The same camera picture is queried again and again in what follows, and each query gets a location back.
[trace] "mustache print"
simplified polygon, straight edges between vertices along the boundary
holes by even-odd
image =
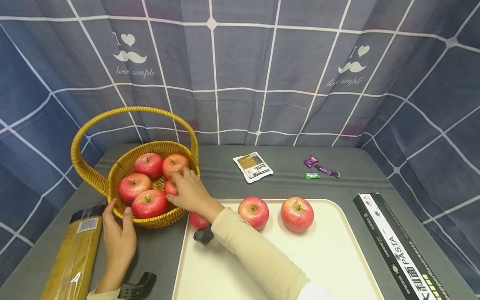
[[[146,60],[147,60],[147,56],[145,55],[144,57],[143,56],[140,56],[138,55],[137,53],[135,52],[125,52],[125,51],[120,51],[120,53],[118,55],[115,55],[113,54],[113,56],[120,60],[120,61],[128,61],[128,60],[131,60],[133,61],[134,63],[144,63]]]
[[[365,69],[367,66],[362,67],[358,61],[354,62],[347,62],[343,68],[338,67],[338,72],[341,74],[346,70],[350,70],[351,72],[358,73],[361,70]]]

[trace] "purple candy wrapper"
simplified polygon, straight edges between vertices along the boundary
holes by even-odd
[[[332,171],[328,168],[325,168],[325,167],[322,167],[320,166],[319,164],[314,164],[313,165],[319,172],[322,172],[324,174],[327,174],[327,175],[330,175],[330,176],[333,176],[335,178],[340,178],[340,173],[338,173],[337,171]]]
[[[307,167],[311,168],[313,167],[314,164],[318,163],[318,158],[314,157],[313,155],[310,155],[309,159],[305,159],[303,161]]]

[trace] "basket handle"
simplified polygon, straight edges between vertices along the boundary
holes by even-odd
[[[196,165],[198,165],[198,141],[195,136],[195,132],[190,127],[190,125],[182,118],[177,115],[172,114],[171,112],[159,109],[159,108],[151,108],[145,106],[130,106],[124,108],[116,108],[112,110],[105,111],[98,116],[94,117],[93,119],[89,120],[85,123],[77,132],[75,137],[73,138],[72,147],[70,149],[70,157],[72,159],[73,167],[77,171],[78,175],[82,177],[83,180],[88,182],[91,186],[93,186],[97,191],[102,193],[104,196],[107,196],[107,178],[102,176],[98,173],[95,169],[85,162],[82,158],[82,153],[80,152],[80,143],[85,135],[85,133],[90,130],[90,128],[98,123],[99,121],[106,119],[110,116],[121,114],[124,112],[129,111],[146,111],[146,112],[154,112],[160,115],[164,115],[169,117],[185,127],[185,129],[190,134],[190,139],[192,141],[191,151],[192,151],[192,158]]]

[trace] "person's left hand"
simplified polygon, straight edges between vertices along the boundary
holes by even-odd
[[[137,249],[137,235],[135,228],[133,228],[132,209],[130,207],[125,209],[123,228],[121,228],[113,216],[116,201],[117,199],[113,199],[102,215],[107,267],[96,289],[97,294],[120,288]]]

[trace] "fabric backdrop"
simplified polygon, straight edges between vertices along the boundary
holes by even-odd
[[[184,118],[201,144],[362,147],[480,294],[479,5],[1,2],[0,285],[82,181],[69,157],[79,126],[139,105]],[[82,151],[94,165],[153,140],[188,135],[125,113]]]

